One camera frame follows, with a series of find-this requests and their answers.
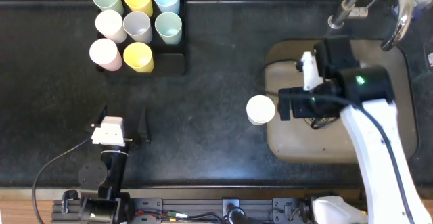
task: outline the faucet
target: faucet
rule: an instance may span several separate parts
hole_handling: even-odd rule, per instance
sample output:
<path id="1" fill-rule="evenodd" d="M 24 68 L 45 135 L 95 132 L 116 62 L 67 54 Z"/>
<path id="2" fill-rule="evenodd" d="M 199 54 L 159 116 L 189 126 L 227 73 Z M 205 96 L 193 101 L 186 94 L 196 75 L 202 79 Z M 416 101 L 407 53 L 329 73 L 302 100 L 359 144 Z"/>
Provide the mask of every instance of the faucet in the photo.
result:
<path id="1" fill-rule="evenodd" d="M 350 13 L 355 8 L 355 3 L 357 1 L 358 0 L 343 0 L 336 14 L 329 17 L 329 26 L 334 29 L 342 28 L 345 19 L 349 17 Z M 370 7 L 371 4 L 372 3 L 370 3 L 366 8 L 364 8 L 364 10 L 367 11 L 368 7 Z M 383 51 L 390 51 L 405 36 L 411 23 L 412 9 L 412 0 L 398 0 L 397 24 L 390 37 L 388 39 L 385 39 L 384 42 L 382 42 L 381 48 Z"/>

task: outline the black countertop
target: black countertop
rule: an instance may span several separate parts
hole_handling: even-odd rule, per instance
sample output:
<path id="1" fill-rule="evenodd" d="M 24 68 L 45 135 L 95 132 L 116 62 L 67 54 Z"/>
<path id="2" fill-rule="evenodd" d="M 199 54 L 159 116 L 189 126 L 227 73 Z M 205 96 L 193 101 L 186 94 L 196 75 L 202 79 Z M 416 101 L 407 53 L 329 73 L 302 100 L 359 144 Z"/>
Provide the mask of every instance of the black countertop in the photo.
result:
<path id="1" fill-rule="evenodd" d="M 389 7 L 396 0 L 379 0 L 367 19 L 337 31 L 327 18 L 341 0 L 187 1 L 187 72 L 156 78 L 95 70 L 88 55 L 97 38 L 92 0 L 0 0 L 0 186 L 31 186 L 46 162 L 85 138 L 85 124 L 103 104 L 126 127 L 144 105 L 148 110 L 152 144 L 130 151 L 125 188 L 361 186 L 357 165 L 276 158 L 266 126 L 252 127 L 245 106 L 272 44 L 334 34 L 383 39 L 394 27 Z M 432 19 L 424 14 L 401 43 L 421 142 L 410 167 L 426 187 L 433 184 L 433 74 L 425 55 L 433 51 Z M 87 143 L 50 166 L 39 185 L 78 186 L 78 170 L 100 150 Z"/>

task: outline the sink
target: sink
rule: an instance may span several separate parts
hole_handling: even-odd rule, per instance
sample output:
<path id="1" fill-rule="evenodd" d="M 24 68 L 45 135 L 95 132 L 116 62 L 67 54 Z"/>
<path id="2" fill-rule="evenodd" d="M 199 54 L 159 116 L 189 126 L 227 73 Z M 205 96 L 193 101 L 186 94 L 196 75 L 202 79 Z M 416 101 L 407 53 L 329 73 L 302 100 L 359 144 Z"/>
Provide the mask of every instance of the sink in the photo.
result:
<path id="1" fill-rule="evenodd" d="M 287 40 L 274 44 L 266 62 L 284 58 L 300 59 L 304 51 L 313 51 L 320 40 Z M 398 109 L 398 129 L 407 158 L 412 157 L 418 145 L 415 116 L 407 72 L 407 61 L 398 48 L 385 52 L 378 40 L 351 40 L 352 51 L 361 66 L 381 65 L 390 75 Z M 266 91 L 270 94 L 281 88 L 303 86 L 303 75 L 293 62 L 270 65 L 265 72 Z M 268 95 L 277 104 L 274 95 Z M 342 121 L 337 120 L 322 129 L 313 130 L 304 119 L 280 121 L 277 113 L 267 124 L 267 142 L 280 159 L 301 163 L 356 163 L 352 141 Z"/>

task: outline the green light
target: green light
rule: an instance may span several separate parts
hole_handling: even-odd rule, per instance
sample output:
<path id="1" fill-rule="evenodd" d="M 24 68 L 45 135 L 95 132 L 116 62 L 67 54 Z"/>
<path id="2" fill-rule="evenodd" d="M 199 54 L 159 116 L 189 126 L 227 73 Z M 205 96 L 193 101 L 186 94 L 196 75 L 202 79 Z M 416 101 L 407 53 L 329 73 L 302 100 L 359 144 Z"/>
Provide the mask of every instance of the green light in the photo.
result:
<path id="1" fill-rule="evenodd" d="M 364 80 L 363 77 L 361 77 L 361 76 L 356 76 L 355 78 L 356 78 L 356 80 L 357 80 L 357 82 L 358 82 L 358 85 L 363 85 L 363 84 L 365 83 L 365 80 Z"/>

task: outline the wooden floor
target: wooden floor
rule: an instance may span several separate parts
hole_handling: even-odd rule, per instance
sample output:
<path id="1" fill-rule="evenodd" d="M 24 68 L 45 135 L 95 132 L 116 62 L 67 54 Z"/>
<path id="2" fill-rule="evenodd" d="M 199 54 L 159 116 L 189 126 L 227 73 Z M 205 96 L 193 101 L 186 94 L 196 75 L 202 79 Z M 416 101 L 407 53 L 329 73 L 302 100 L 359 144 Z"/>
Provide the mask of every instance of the wooden floor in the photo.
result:
<path id="1" fill-rule="evenodd" d="M 51 221 L 52 200 L 39 200 L 38 209 L 44 223 Z M 430 215 L 433 215 L 433 200 L 424 200 Z M 31 200 L 0 200 L 1 224 L 39 224 Z"/>

